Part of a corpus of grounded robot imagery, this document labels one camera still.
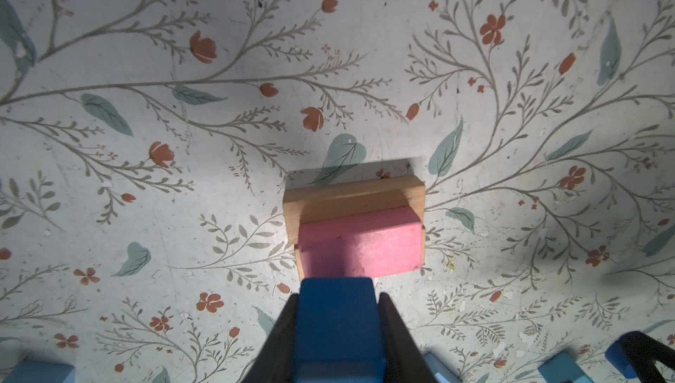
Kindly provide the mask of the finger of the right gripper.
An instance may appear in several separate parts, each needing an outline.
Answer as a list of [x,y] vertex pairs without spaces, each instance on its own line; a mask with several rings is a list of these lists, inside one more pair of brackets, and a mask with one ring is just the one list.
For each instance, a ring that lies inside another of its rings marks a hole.
[[639,381],[666,383],[656,363],[674,370],[674,349],[640,331],[622,335],[618,343]]

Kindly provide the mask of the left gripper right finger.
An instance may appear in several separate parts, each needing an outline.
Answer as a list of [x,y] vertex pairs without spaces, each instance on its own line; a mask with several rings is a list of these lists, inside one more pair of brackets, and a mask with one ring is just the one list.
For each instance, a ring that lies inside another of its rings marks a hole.
[[381,293],[378,313],[384,342],[384,383],[436,382],[392,298]]

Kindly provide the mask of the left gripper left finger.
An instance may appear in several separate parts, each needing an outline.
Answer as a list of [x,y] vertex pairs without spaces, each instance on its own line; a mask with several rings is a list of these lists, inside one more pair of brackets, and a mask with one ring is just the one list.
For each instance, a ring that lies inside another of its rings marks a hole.
[[283,307],[262,350],[258,353],[243,383],[292,382],[296,317],[299,295],[292,294]]

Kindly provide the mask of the dark blue cube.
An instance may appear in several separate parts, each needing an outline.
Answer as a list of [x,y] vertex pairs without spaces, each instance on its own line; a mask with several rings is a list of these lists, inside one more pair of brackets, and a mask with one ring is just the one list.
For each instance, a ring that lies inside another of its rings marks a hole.
[[382,334],[372,279],[304,279],[296,313],[293,381],[384,381]]

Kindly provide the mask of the natural wood block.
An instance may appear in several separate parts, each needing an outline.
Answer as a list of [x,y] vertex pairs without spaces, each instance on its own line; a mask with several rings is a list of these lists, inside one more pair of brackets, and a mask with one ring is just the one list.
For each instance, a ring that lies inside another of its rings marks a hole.
[[416,176],[391,177],[288,190],[283,197],[288,242],[298,244],[300,226],[341,217],[410,207],[425,218],[425,184]]
[[301,279],[376,279],[420,269],[425,251],[416,245],[298,249],[296,261]]

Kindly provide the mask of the pink rectangular block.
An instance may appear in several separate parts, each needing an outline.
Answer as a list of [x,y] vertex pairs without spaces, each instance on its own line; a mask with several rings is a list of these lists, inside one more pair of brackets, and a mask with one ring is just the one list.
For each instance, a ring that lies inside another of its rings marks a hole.
[[364,246],[420,246],[425,231],[410,207],[356,214],[328,221],[302,224],[298,249]]

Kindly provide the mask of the dark blue cylinder block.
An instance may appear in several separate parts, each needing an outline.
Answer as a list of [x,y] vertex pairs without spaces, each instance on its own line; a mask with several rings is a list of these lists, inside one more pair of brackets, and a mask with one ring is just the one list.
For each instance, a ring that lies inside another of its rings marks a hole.
[[607,348],[605,357],[622,377],[631,378],[631,366],[619,342],[614,342]]

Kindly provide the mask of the light blue rectangular block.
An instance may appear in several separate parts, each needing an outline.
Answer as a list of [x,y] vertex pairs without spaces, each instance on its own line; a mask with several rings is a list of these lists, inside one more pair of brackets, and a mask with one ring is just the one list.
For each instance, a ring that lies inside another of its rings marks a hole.
[[424,353],[423,360],[439,383],[462,383],[462,380],[443,364],[433,352],[427,351]]

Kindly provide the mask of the light blue cube block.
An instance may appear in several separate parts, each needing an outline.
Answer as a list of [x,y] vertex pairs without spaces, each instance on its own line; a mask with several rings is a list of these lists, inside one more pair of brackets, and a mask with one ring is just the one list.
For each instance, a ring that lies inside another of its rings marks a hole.
[[3,383],[74,383],[73,365],[25,360],[14,367]]

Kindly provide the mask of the teal letter cube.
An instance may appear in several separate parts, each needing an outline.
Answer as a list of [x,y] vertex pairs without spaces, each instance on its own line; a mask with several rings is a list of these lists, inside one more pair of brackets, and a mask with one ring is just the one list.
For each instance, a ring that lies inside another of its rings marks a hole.
[[538,372],[546,383],[575,382],[584,374],[572,356],[565,351],[540,365]]

